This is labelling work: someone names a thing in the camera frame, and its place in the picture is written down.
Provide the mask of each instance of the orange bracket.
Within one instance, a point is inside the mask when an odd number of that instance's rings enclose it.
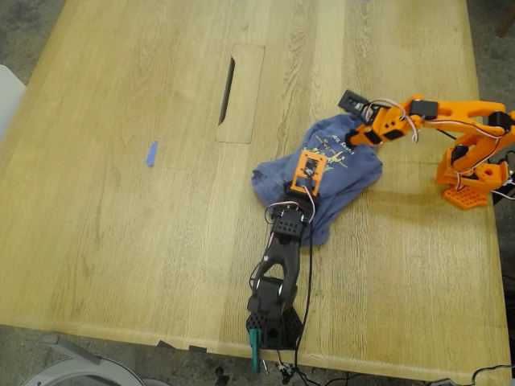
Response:
[[[307,174],[304,172],[304,168],[306,167],[306,162],[312,159],[316,163],[315,173],[311,177],[313,180],[313,187],[311,194],[316,197],[319,192],[320,180],[322,179],[323,169],[325,168],[325,164],[328,161],[328,158],[323,154],[312,153],[311,151],[303,150],[300,152],[299,161],[297,162],[297,166],[295,168],[295,172],[293,174],[293,181],[291,181],[291,190],[292,191],[300,191],[302,193],[306,193],[302,186],[297,185],[297,180],[307,179]]]

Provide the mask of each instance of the blue tape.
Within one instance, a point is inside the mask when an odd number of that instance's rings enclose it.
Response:
[[[152,145],[150,145],[150,149],[148,150],[148,155],[146,156],[145,162],[147,166],[153,166],[155,160],[155,152],[158,149],[158,142],[153,141]]]

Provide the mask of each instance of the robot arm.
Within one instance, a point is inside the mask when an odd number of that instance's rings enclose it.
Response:
[[[437,183],[453,186],[445,190],[444,198],[463,209],[486,205],[490,191],[509,178],[507,162],[483,164],[515,142],[515,111],[506,113],[501,103],[425,101],[421,95],[413,95],[402,103],[367,101],[346,91],[339,106],[362,121],[345,138],[351,147],[360,143],[379,146],[410,131],[416,142],[421,126],[463,133],[445,152],[436,174]],[[472,120],[485,116],[487,125]]]

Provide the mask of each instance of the wire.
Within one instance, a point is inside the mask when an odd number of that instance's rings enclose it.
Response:
[[[411,141],[417,143],[418,142],[418,130],[417,130],[415,124],[413,123],[413,120],[411,119],[411,117],[408,114],[406,114],[406,110],[395,101],[392,101],[390,99],[385,99],[385,98],[375,99],[375,100],[371,101],[369,103],[369,105],[367,106],[367,109],[365,110],[366,121],[368,121],[370,119],[370,117],[372,116],[373,111],[371,113],[369,111],[373,105],[378,105],[377,102],[384,102],[384,103],[387,103],[388,105],[390,105],[391,107],[396,107],[399,110],[401,110],[402,115],[399,118],[399,121],[402,121],[404,119],[406,119],[408,121],[408,123],[411,126],[411,129],[413,130],[413,136],[411,137]]]
[[[515,154],[515,150],[508,150],[506,153],[505,153],[505,158],[508,157],[508,154]]]
[[[334,380],[329,380],[329,381],[325,384],[325,386],[328,386],[329,384],[332,384],[333,382],[336,382],[337,380],[344,380],[344,381],[345,381],[345,386],[347,386],[347,384],[348,384],[348,380],[349,380],[349,378],[348,378],[348,373],[347,373],[347,376],[346,376],[345,378],[335,378]]]
[[[483,159],[481,159],[480,161],[476,162],[476,164],[474,166],[472,166],[470,169],[468,170],[465,170],[465,171],[456,171],[454,170],[454,172],[456,173],[456,187],[455,189],[458,191],[460,190],[462,187],[460,186],[461,185],[461,175],[465,174],[465,173],[468,173],[469,171],[471,170],[474,170],[474,168],[476,166],[478,166],[480,163],[483,163],[484,161],[486,161],[487,159],[489,159],[490,157],[492,157],[492,154],[494,154],[497,150],[497,145],[499,145],[499,138],[496,139],[496,144],[494,145],[493,147],[493,150],[490,152],[489,155],[487,155],[486,157],[484,157]]]
[[[500,193],[499,191],[492,191],[492,193],[495,193],[496,195],[502,195],[505,199],[515,199],[515,197],[505,195],[504,193]]]
[[[484,131],[483,129],[481,129],[479,126],[476,126],[473,123],[469,123],[469,122],[457,121],[457,120],[452,120],[452,119],[442,119],[442,120],[438,119],[438,120],[425,121],[425,124],[428,124],[428,125],[432,125],[434,123],[452,123],[452,124],[456,124],[456,125],[472,126],[474,129],[476,129],[480,133],[482,133],[482,134],[484,134],[484,135],[486,135],[487,137],[490,137],[490,138],[502,138],[504,136],[504,134],[503,135],[493,135],[493,134],[490,134],[490,133]]]
[[[269,229],[270,229],[270,227],[266,227],[266,233],[268,233],[268,232],[269,232]],[[270,247],[270,244],[271,244],[271,242],[272,242],[272,237],[273,237],[273,235],[274,235],[274,233],[272,232],[272,233],[270,234],[270,238],[269,238],[269,239],[268,239],[268,241],[267,241],[267,244],[266,244],[266,246],[265,246],[265,249],[267,249],[268,247]],[[253,284],[253,280],[254,280],[254,279],[253,279],[253,275],[254,275],[254,273],[256,272],[256,269],[258,269],[258,266],[261,264],[261,262],[262,262],[262,260],[258,261],[258,262],[257,262],[257,264],[256,264],[256,266],[254,267],[254,269],[253,269],[253,270],[252,270],[252,272],[250,273],[250,276],[249,276],[249,287],[250,287],[250,289],[252,289],[252,284]]]
[[[313,203],[313,198],[311,197],[311,176],[308,176],[307,185],[309,186],[309,192],[307,193],[310,196],[311,202]],[[295,346],[295,361],[294,368],[299,369],[297,366],[297,358],[299,356],[299,347],[300,341],[303,338],[304,329],[306,328],[307,314],[309,312],[309,302],[311,300],[311,281],[313,278],[313,223],[309,223],[309,274],[307,276],[307,298],[306,298],[306,309],[304,311],[304,320],[303,326],[300,330],[299,339],[297,340],[297,345]]]
[[[443,130],[440,130],[440,129],[437,129],[440,133],[444,133],[445,135],[447,135],[449,138],[452,138],[452,139],[456,139],[456,137],[454,135],[450,135],[447,131],[443,131]]]
[[[307,375],[304,374],[303,372],[301,372],[299,369],[295,370],[295,372],[297,372],[299,374],[300,379],[303,380],[305,385],[307,385],[306,382],[309,382],[310,384],[314,384],[315,386],[322,386],[318,382],[315,382],[314,380],[310,380],[309,378],[307,378]]]
[[[303,185],[304,190],[307,193],[307,196],[309,197],[309,200],[311,201],[311,205],[313,206],[313,213],[311,213],[311,218],[309,219],[309,222],[313,220],[313,217],[315,217],[315,201],[313,201],[313,197],[311,197],[311,190],[308,190],[305,185]]]
[[[476,386],[476,377],[481,372],[487,372],[487,371],[491,371],[491,370],[496,370],[498,368],[515,368],[515,365],[514,364],[496,364],[495,366],[491,366],[489,368],[480,368],[478,370],[475,370],[474,373],[472,374],[472,378],[471,378],[471,383],[470,384],[463,384],[463,385],[458,385],[458,386]],[[453,382],[453,380],[451,378],[444,378],[442,380],[433,380],[431,383],[432,384],[433,383],[441,384],[444,381],[451,381],[453,384],[457,384],[457,383]]]
[[[268,211],[270,210],[271,207],[276,207],[278,205],[296,205],[297,208],[300,208],[300,205],[299,203],[296,203],[295,201],[281,201],[281,202],[278,202],[278,203],[271,203],[268,207],[265,208],[265,221],[268,225],[272,225],[273,223],[271,223],[267,218],[266,218],[266,213],[268,213]]]
[[[352,379],[356,378],[357,376],[364,376],[364,375],[365,375],[365,374],[361,374],[360,372],[358,372],[357,374],[354,374],[353,376],[350,376],[350,377],[348,378],[348,380],[352,380]]]

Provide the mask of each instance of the white wire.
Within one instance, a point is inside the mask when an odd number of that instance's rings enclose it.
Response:
[[[476,129],[477,131],[479,131],[480,133],[486,135],[487,137],[490,137],[490,138],[502,138],[503,136],[502,135],[493,135],[493,134],[490,134],[490,133],[487,133],[486,131],[480,129],[478,126],[472,124],[472,123],[468,123],[468,122],[463,122],[463,121],[452,121],[452,120],[431,120],[431,121],[425,121],[425,124],[426,125],[431,125],[431,124],[434,124],[434,123],[452,123],[454,125],[469,125],[469,126],[472,126],[474,129]]]
[[[496,195],[502,195],[505,199],[515,199],[515,197],[510,197],[509,195],[505,195],[504,193],[500,193],[499,191],[492,191]]]
[[[458,178],[458,182],[456,184],[456,190],[458,191],[459,189],[461,189],[461,187],[459,186],[461,184],[461,175],[465,174],[465,173],[468,173],[469,171],[471,170],[474,170],[476,168],[476,166],[478,166],[479,164],[483,163],[484,161],[486,161],[487,159],[489,159],[490,157],[492,157],[492,154],[494,154],[497,150],[497,145],[499,144],[499,138],[496,139],[496,144],[495,146],[493,147],[493,150],[490,152],[489,155],[487,155],[485,158],[481,159],[479,162],[477,162],[473,167],[471,167],[470,169],[466,170],[466,171],[456,171],[454,170],[454,172],[456,173],[456,176]]]
[[[311,197],[311,193],[309,192],[309,189],[305,185],[303,185],[303,188],[306,190],[307,196],[309,197],[309,200],[311,201],[311,205],[313,206],[313,213],[311,214],[311,218],[309,219],[309,222],[313,220],[313,217],[315,217],[315,201],[313,201],[313,197]]]
[[[377,102],[387,103],[388,105],[390,105],[392,107],[397,107],[399,110],[401,110],[402,115],[399,118],[399,121],[402,121],[404,119],[406,119],[408,121],[408,123],[411,126],[411,129],[413,130],[413,136],[411,136],[411,141],[417,143],[418,142],[418,130],[417,130],[417,127],[415,126],[415,124],[414,124],[413,120],[411,119],[411,117],[408,114],[406,114],[406,110],[400,104],[398,104],[395,101],[392,101],[390,99],[385,99],[385,98],[374,99],[373,101],[370,102],[370,104],[367,106],[367,110],[365,111],[365,118],[366,118],[366,120],[368,121],[370,119],[370,117],[372,115],[372,113],[370,112],[370,109],[372,108],[373,105],[377,105]]]
[[[270,238],[269,238],[269,240],[268,240],[268,245],[266,246],[267,248],[268,248],[268,247],[270,247],[270,244],[272,244],[272,239],[273,239],[273,238],[274,238],[274,233],[272,232],[272,233],[270,234]]]
[[[268,207],[266,207],[266,209],[270,209],[276,205],[296,205],[299,207],[299,203],[296,203],[295,201],[281,201],[280,203],[271,203]]]

